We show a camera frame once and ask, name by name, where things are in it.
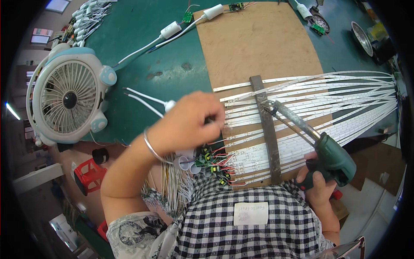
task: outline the hand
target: hand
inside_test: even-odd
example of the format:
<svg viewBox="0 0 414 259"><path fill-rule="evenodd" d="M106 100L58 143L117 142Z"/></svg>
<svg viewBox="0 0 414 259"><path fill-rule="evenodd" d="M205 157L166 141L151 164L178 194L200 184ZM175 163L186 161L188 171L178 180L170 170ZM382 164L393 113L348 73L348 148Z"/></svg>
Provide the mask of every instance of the hand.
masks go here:
<svg viewBox="0 0 414 259"><path fill-rule="evenodd" d="M207 117L214 122L204 124ZM200 91L183 96L164 118L147 133L159 155L195 148L220 136L224 127L224 107L213 94Z"/></svg>
<svg viewBox="0 0 414 259"><path fill-rule="evenodd" d="M316 152L312 152L304 155L305 159L317 159L318 155ZM306 166L302 167L296 177L296 181L301 183L304 181L306 174L309 172ZM329 198L332 192L335 190L335 180L330 180L325 183L323 175L319 171L313 173L313 188L306 191L306 198L313 207L324 206L329 203Z"/></svg>

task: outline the woman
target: woman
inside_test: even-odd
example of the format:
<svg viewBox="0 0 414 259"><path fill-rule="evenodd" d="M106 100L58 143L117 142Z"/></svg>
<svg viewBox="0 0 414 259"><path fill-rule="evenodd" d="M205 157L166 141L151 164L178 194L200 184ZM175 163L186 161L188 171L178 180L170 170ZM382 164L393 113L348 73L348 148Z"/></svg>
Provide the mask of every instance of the woman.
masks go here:
<svg viewBox="0 0 414 259"><path fill-rule="evenodd" d="M207 117L214 122L204 124ZM232 191L213 178L195 175L192 201L168 227L149 211L140 190L156 156L213 141L223 126L222 104L213 94L195 92L114 162L103 180L101 199L116 258L302 258L339 244L339 221L329 203L336 183L325 183L319 172L306 192L312 209L292 181ZM302 168L296 180L302 182L307 172ZM234 206L245 202L267 203L267 224L234 225Z"/></svg>

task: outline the bracelet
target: bracelet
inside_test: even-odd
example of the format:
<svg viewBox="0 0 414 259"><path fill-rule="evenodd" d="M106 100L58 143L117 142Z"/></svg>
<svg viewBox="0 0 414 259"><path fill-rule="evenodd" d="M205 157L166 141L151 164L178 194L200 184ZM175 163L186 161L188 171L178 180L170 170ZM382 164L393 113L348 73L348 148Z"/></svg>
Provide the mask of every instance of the bracelet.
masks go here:
<svg viewBox="0 0 414 259"><path fill-rule="evenodd" d="M144 129L144 141L145 141L145 144L147 145L147 147L149 148L149 150L151 151L151 153L156 157L156 158L158 158L158 160L160 160L161 162L164 162L164 163L167 163L167 164L171 164L171 165L173 165L173 163L172 162L170 162L170 161L167 161L167 160L165 160L165 159L163 159L162 157L160 157L155 151L154 151L154 149L152 148L152 146L151 146L151 144L149 143L149 141L148 141L148 137L147 137L147 128L145 128Z"/></svg>

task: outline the name tag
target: name tag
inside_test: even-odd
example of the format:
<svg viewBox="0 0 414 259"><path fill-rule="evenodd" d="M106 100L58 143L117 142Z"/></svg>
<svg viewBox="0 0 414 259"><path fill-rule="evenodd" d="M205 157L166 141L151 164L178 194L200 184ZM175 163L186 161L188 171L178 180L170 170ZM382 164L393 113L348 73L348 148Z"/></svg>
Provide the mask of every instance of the name tag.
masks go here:
<svg viewBox="0 0 414 259"><path fill-rule="evenodd" d="M234 205L233 225L263 225L269 219L267 202L239 202Z"/></svg>

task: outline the white and blue fan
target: white and blue fan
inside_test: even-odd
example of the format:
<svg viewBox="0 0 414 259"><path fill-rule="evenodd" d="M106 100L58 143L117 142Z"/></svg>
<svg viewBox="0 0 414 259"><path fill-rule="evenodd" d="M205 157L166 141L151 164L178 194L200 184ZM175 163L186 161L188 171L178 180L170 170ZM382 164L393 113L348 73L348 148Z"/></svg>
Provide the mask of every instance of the white and blue fan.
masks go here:
<svg viewBox="0 0 414 259"><path fill-rule="evenodd" d="M26 111L33 130L46 145L73 144L89 131L101 131L108 124L101 110L105 90L116 80L115 71L102 65L92 49L58 44L29 82Z"/></svg>

